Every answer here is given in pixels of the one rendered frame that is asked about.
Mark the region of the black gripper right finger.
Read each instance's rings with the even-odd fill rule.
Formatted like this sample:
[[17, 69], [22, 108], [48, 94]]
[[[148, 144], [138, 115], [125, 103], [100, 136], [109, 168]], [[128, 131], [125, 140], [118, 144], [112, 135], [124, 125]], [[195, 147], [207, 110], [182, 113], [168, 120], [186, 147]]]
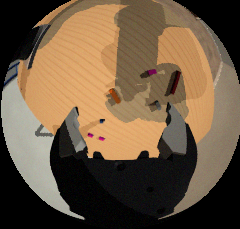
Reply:
[[182, 194], [188, 190], [197, 164], [197, 146], [192, 131], [171, 102], [167, 103], [167, 118], [157, 149], [158, 158], [174, 162], [182, 171], [184, 185]]

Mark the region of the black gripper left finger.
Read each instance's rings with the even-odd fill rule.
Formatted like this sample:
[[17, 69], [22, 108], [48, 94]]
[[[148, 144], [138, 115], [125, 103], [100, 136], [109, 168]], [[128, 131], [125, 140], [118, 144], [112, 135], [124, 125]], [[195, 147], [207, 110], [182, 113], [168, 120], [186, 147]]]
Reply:
[[78, 116], [78, 107], [75, 106], [57, 129], [50, 150], [50, 166], [60, 193], [61, 175], [66, 166], [74, 160], [88, 158], [87, 144], [79, 132]]

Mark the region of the orange rod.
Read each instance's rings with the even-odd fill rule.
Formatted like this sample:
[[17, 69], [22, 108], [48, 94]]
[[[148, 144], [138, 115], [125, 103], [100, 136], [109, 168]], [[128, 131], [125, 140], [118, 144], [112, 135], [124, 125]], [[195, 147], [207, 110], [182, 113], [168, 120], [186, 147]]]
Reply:
[[117, 96], [116, 92], [114, 91], [114, 89], [110, 89], [109, 90], [110, 94], [112, 95], [113, 99], [115, 100], [115, 102], [118, 104], [118, 103], [121, 103], [121, 100], [119, 99], [119, 97]]

